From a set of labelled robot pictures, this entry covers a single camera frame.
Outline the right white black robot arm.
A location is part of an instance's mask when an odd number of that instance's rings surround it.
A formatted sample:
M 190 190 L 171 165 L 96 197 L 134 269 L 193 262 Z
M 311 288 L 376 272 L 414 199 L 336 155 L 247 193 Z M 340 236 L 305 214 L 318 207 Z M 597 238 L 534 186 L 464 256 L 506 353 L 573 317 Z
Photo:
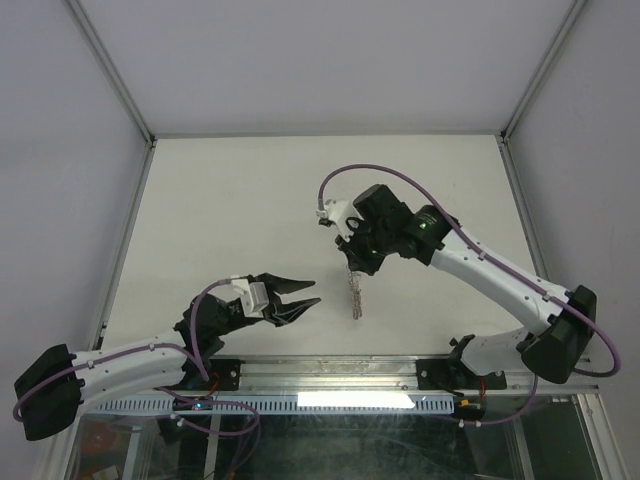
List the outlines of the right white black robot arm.
M 374 275 L 397 254 L 432 266 L 470 285 L 521 324 L 502 334 L 469 334 L 448 357 L 452 383 L 469 387 L 481 376 L 525 367 L 542 379 L 565 383 L 593 333 L 597 296 L 580 285 L 568 290 L 526 272 L 469 236 L 456 219 L 433 205 L 412 211 L 384 184 L 354 201 L 327 200 L 321 223 L 335 226 L 337 248 L 353 272 Z

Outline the metal disc with key rings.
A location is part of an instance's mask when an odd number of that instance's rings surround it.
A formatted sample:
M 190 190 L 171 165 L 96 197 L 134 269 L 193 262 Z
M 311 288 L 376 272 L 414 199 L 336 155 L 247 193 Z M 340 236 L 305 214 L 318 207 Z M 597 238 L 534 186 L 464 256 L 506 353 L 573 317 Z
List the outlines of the metal disc with key rings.
M 347 268 L 347 284 L 351 293 L 352 318 L 359 320 L 363 315 L 361 273 Z

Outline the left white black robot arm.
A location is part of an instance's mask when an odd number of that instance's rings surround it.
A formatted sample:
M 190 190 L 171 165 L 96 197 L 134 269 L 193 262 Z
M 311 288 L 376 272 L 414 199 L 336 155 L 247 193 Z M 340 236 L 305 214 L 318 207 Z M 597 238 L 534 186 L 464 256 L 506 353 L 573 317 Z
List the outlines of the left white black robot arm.
M 223 348 L 224 336 L 260 322 L 276 328 L 294 323 L 320 301 L 282 298 L 312 285 L 269 273 L 222 279 L 205 287 L 174 326 L 148 339 L 110 350 L 73 352 L 54 345 L 15 381 L 14 420 L 35 442 L 121 397 L 160 387 L 201 387 L 211 377 L 210 359 Z

